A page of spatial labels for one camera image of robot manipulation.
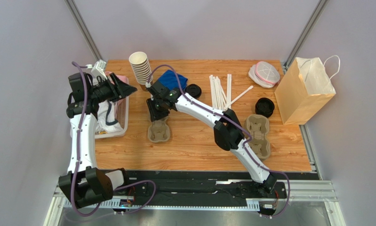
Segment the single pulp cup carrier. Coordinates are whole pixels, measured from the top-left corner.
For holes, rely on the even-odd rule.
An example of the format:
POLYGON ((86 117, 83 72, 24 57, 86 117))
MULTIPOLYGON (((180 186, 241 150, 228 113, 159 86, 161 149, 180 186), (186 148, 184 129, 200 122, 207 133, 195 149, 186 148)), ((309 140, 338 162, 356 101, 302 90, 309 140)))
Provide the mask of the single pulp cup carrier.
POLYGON ((153 143, 167 142, 171 138, 171 130, 167 120, 168 116, 152 122, 147 132, 149 141, 153 143))

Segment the black cup lid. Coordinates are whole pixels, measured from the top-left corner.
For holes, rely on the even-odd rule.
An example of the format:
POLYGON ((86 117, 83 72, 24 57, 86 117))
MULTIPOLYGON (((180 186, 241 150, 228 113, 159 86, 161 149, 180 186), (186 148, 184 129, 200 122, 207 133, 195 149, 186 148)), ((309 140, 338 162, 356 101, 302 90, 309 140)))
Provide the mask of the black cup lid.
POLYGON ((185 88, 185 93, 189 94, 192 97, 201 97, 202 89, 196 84, 189 84, 185 88))

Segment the brown paper bag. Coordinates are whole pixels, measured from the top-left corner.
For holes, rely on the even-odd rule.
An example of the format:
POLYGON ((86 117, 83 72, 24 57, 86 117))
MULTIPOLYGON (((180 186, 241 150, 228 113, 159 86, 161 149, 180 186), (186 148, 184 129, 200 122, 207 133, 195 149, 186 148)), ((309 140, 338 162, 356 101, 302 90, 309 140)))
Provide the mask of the brown paper bag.
POLYGON ((324 62, 319 57, 294 59, 275 89, 282 123, 304 125, 335 95, 331 79, 340 72, 341 59, 332 55, 324 62), (337 71, 329 76, 326 63, 337 58, 337 71))

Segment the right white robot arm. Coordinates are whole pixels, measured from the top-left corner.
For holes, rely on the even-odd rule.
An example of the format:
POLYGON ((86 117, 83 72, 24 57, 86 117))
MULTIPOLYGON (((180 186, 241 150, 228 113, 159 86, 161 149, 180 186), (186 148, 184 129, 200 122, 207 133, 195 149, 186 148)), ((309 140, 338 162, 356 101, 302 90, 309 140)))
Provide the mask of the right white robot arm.
POLYGON ((216 145, 232 152, 249 172, 251 179, 260 184, 261 189, 269 194, 273 192, 277 179, 251 150, 250 134, 241 126, 233 110, 212 108, 180 88, 168 89, 158 81, 146 87, 151 94, 151 98, 147 99, 151 121, 167 117, 171 110, 202 121, 213 129, 216 145))

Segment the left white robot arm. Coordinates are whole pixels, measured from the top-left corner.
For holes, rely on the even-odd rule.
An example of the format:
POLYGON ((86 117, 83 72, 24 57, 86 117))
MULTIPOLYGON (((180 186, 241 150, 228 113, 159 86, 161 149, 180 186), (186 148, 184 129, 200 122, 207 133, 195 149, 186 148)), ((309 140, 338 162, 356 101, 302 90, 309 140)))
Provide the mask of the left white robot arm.
POLYGON ((114 190, 125 182, 125 170, 104 172, 96 163, 95 133, 99 104, 125 99, 137 91, 114 73, 93 85, 88 73, 68 77, 72 92, 66 114, 70 119, 72 150, 67 174, 60 176, 58 186, 76 208, 84 208, 111 200, 114 190))

